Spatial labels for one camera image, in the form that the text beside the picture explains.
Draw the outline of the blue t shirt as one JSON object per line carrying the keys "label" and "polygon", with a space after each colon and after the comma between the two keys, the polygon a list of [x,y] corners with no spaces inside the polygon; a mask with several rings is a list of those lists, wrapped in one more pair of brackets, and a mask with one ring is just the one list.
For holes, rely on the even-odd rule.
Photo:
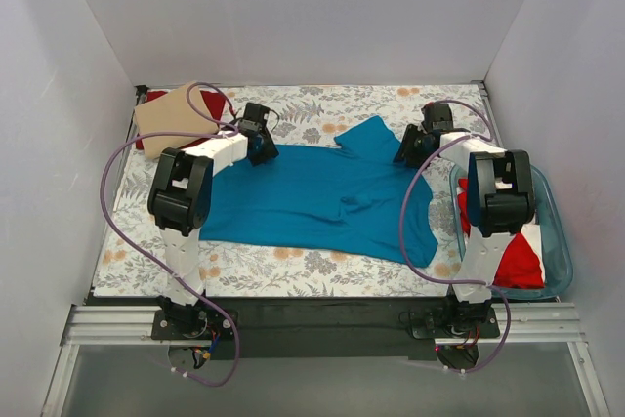
{"label": "blue t shirt", "polygon": [[[244,159],[213,180],[202,241],[325,249],[405,263],[400,208],[413,169],[393,163],[399,141],[373,116],[334,139],[333,147],[281,145],[253,166]],[[429,221],[433,193],[424,179],[411,192],[404,239],[412,264],[427,267],[438,250]]]}

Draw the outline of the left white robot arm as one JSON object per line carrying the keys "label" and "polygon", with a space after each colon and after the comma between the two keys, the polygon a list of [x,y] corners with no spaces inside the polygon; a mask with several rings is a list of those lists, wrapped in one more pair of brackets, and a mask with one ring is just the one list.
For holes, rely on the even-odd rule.
{"label": "left white robot arm", "polygon": [[200,337],[209,325],[200,306],[204,283],[199,273],[199,235],[211,208],[213,178],[247,158],[258,165],[278,157],[268,129],[273,111],[248,103],[234,120],[239,133],[186,149],[168,147],[161,153],[147,200],[148,213],[165,246],[165,266],[173,272],[159,300],[164,320],[189,339]]}

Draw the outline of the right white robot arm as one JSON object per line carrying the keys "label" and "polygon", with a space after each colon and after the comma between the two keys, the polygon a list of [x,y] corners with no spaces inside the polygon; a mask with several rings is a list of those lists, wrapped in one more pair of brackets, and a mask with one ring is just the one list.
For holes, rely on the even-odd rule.
{"label": "right white robot arm", "polygon": [[[460,337],[488,321],[492,293],[497,290],[496,273],[508,246],[534,218],[535,196],[528,153],[495,146],[491,134],[484,136],[456,127],[450,108],[453,104],[485,118],[473,106],[457,100],[430,102],[423,107],[422,123],[406,127],[394,162],[417,169],[400,208],[401,255],[418,276],[448,287],[448,306],[441,313],[441,322],[449,334]],[[461,167],[468,178],[469,242],[458,275],[451,280],[420,272],[409,259],[404,239],[411,192],[438,157]]]}

